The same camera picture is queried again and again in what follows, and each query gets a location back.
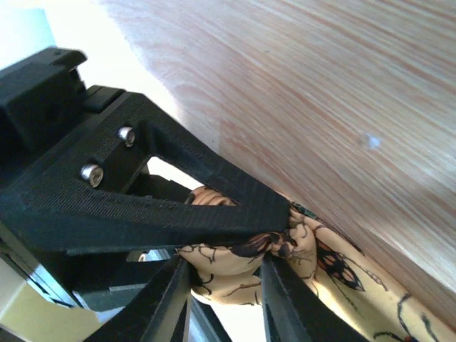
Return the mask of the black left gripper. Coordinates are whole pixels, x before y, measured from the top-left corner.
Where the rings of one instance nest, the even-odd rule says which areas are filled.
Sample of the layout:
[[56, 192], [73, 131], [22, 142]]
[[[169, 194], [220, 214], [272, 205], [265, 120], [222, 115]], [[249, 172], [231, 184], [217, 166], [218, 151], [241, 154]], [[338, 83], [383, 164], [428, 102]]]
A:
[[1, 195], [72, 130], [86, 134], [124, 89], [87, 88], [79, 50], [45, 48], [1, 70]]

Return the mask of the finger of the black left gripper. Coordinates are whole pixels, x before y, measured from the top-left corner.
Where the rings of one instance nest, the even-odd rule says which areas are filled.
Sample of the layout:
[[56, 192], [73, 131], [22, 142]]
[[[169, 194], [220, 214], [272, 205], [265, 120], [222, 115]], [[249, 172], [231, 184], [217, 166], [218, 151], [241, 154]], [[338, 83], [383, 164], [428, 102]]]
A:
[[128, 303], [166, 262], [138, 252], [86, 254], [68, 257], [60, 275], [78, 303]]
[[[159, 157], [234, 201], [190, 205], [128, 190]], [[222, 245], [287, 226], [289, 202], [219, 156], [146, 96], [126, 92], [1, 191], [23, 244], [69, 254]]]

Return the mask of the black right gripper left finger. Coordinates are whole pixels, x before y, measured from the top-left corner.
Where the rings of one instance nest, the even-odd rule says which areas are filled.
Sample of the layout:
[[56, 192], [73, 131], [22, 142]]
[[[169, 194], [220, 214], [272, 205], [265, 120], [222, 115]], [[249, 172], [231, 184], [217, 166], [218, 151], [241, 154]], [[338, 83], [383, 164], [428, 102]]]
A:
[[91, 342], [187, 341], [190, 328], [190, 264], [169, 259], [116, 316], [86, 338]]

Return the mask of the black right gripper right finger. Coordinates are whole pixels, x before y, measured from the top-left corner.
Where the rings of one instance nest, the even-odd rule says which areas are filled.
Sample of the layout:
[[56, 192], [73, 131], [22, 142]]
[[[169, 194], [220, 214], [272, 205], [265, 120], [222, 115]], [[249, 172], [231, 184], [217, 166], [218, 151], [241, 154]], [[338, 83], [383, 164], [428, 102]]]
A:
[[365, 341], [335, 315], [284, 259], [267, 254], [261, 266], [267, 341]]

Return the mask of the yellow beetle print tie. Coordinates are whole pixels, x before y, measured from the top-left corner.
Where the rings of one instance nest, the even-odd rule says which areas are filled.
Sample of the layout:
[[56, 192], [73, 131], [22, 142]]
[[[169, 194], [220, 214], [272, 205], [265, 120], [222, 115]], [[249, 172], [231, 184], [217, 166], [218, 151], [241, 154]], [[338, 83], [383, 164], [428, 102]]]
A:
[[453, 341], [455, 331], [318, 217], [292, 203], [286, 229], [179, 250], [207, 304], [262, 306], [272, 341]]

